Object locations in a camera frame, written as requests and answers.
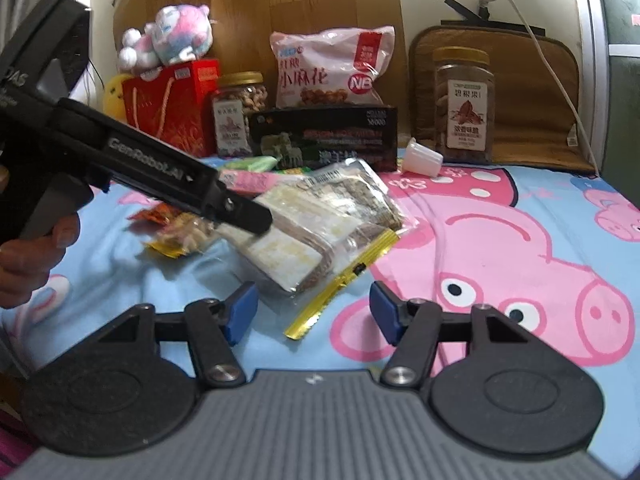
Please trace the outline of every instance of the nut jar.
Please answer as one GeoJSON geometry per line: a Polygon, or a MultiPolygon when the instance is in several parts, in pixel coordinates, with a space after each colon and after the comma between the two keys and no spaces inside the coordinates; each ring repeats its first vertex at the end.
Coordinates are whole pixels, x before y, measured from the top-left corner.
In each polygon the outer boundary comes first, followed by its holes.
{"type": "Polygon", "coordinates": [[[218,156],[251,155],[249,115],[267,107],[267,90],[260,72],[237,72],[218,78],[212,94],[218,156]]]}
{"type": "Polygon", "coordinates": [[[447,162],[489,163],[494,142],[494,74],[483,50],[433,51],[436,149],[447,162]]]}

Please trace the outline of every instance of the wooden headboard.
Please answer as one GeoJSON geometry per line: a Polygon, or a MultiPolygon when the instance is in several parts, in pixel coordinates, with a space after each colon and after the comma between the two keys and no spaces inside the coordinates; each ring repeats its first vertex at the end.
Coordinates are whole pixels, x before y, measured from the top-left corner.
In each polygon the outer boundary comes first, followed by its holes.
{"type": "Polygon", "coordinates": [[[214,26],[212,55],[223,73],[259,70],[274,101],[277,82],[269,36],[274,30],[308,34],[334,27],[393,25],[396,47],[388,71],[376,82],[386,104],[398,107],[399,131],[409,132],[408,72],[400,0],[119,0],[113,20],[116,47],[129,27],[142,28],[169,4],[208,4],[214,26]]]}

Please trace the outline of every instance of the black box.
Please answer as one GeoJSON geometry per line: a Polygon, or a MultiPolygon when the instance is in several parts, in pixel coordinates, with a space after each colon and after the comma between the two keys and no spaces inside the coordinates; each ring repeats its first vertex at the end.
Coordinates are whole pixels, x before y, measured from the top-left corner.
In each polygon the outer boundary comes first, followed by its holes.
{"type": "Polygon", "coordinates": [[[281,108],[249,118],[255,155],[280,158],[278,168],[321,168],[362,158],[374,171],[395,171],[398,110],[391,106],[281,108]]]}

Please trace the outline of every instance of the white polka dot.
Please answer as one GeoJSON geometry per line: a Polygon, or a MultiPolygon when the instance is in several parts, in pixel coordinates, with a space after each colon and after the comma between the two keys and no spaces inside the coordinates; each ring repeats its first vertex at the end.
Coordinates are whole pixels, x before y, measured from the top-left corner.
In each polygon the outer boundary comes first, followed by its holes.
{"type": "Polygon", "coordinates": [[[500,182],[502,180],[500,175],[489,173],[488,171],[474,171],[471,176],[478,180],[484,180],[485,182],[500,182]]]}
{"type": "Polygon", "coordinates": [[[451,184],[453,179],[450,176],[434,176],[431,181],[436,184],[451,184]]]}
{"type": "Polygon", "coordinates": [[[485,189],[480,189],[479,187],[473,188],[471,190],[471,194],[474,195],[474,196],[479,196],[481,198],[487,198],[488,196],[491,196],[491,193],[489,193],[485,189]]]}

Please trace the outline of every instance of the peppa pig bedsheet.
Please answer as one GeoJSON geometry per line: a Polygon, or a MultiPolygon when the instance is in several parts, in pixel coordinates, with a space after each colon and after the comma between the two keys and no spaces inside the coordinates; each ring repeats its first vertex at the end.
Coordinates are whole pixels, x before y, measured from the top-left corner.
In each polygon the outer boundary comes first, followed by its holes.
{"type": "MultiPolygon", "coordinates": [[[[452,312],[490,303],[598,381],[606,412],[590,451],[628,474],[640,462],[640,212],[599,178],[546,170],[457,166],[437,178],[383,179],[416,227],[335,298],[302,341],[282,335],[291,313],[262,304],[234,349],[247,373],[382,367],[393,349],[368,309],[376,279],[452,312]]],[[[126,218],[153,203],[122,186],[98,193],[81,212],[79,242],[49,283],[2,313],[15,350],[33,368],[133,304],[172,312],[239,285],[224,243],[183,260],[149,255],[142,242],[150,235],[132,231],[126,218]]],[[[185,345],[163,344],[162,355],[193,373],[185,345]]],[[[438,365],[462,356],[462,346],[447,344],[438,365]]]]}

